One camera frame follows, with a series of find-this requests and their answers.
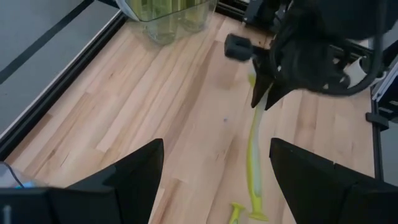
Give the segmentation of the yellow-green dish brush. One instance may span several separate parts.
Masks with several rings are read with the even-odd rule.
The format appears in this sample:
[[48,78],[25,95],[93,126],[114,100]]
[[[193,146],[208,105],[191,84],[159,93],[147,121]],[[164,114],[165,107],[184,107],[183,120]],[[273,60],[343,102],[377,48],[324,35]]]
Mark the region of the yellow-green dish brush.
[[249,82],[253,87],[253,98],[259,98],[259,102],[254,107],[254,115],[249,131],[248,147],[246,150],[246,177],[252,207],[249,218],[268,222],[269,219],[262,209],[262,180],[259,153],[259,127],[267,103],[267,92],[260,92],[259,81],[260,78],[256,78],[255,74],[249,74]]
[[244,224],[241,214],[245,211],[246,207],[238,202],[231,202],[231,206],[232,212],[228,224]]

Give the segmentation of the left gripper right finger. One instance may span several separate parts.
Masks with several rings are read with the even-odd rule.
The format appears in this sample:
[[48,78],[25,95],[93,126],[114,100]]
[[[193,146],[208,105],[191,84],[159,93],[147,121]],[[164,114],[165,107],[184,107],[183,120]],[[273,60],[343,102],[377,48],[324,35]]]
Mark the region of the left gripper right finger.
[[279,138],[269,158],[297,224],[398,224],[398,187]]

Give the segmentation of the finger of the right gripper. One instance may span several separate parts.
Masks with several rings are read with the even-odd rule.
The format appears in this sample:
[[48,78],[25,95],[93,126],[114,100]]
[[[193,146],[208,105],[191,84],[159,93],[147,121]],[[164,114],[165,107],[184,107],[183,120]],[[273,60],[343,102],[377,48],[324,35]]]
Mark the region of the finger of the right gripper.
[[272,69],[267,62],[252,60],[254,84],[251,107],[255,108],[273,83]]
[[285,95],[289,94],[293,89],[280,84],[273,84],[267,95],[267,103],[265,107],[265,111],[270,109],[273,105],[275,105],[281,98]]

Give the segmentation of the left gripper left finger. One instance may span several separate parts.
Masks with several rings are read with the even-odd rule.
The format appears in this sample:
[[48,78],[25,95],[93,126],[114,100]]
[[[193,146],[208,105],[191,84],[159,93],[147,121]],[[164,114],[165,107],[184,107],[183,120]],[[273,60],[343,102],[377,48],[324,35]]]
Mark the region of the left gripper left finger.
[[148,224],[163,164],[157,138],[65,188],[0,188],[0,224]]

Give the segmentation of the clear yellow soap pump bottle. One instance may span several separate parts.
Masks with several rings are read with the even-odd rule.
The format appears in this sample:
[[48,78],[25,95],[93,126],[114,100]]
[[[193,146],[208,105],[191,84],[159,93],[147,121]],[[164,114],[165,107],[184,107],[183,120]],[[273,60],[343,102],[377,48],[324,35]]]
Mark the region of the clear yellow soap pump bottle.
[[170,12],[169,0],[124,0],[129,17],[135,21],[152,21]]
[[209,0],[171,0],[172,14],[189,21],[201,21],[207,18]]

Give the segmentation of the clear straight-rim pantry bin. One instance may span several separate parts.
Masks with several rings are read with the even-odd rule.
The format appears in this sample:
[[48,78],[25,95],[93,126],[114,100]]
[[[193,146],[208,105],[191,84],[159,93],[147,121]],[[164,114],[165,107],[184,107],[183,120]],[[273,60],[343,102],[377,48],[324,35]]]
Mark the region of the clear straight-rim pantry bin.
[[[129,17],[127,11],[127,4],[124,0],[114,0],[120,10]],[[135,21],[141,32],[148,37],[150,40],[159,45],[167,45],[173,41],[180,39],[182,37],[188,36],[193,33],[202,31],[208,24],[210,17],[213,15],[215,8],[217,6],[218,0],[209,0],[209,12],[206,19],[201,21],[189,21],[185,19],[178,18],[177,15],[172,14],[171,0],[170,2],[170,12],[158,19],[152,21]]]

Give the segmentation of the silver aluminium extrusion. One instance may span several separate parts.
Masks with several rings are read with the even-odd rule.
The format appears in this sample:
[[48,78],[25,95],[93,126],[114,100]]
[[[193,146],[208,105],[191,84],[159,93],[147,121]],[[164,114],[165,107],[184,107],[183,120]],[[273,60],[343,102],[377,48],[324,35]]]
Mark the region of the silver aluminium extrusion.
[[395,59],[388,66],[386,72],[383,73],[384,78],[381,81],[378,81],[372,88],[371,98],[374,101],[380,101],[382,96],[386,93],[388,88],[392,85],[396,76],[398,76],[398,55],[396,55]]

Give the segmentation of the clear sloped-rim pantry bin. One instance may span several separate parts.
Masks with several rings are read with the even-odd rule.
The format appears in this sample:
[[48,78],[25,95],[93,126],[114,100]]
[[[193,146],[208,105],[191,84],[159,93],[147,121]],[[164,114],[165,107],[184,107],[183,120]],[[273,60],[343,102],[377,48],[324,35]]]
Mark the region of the clear sloped-rim pantry bin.
[[35,187],[45,187],[47,184],[13,169],[8,163],[0,161],[0,188],[23,189],[24,182],[34,182]]

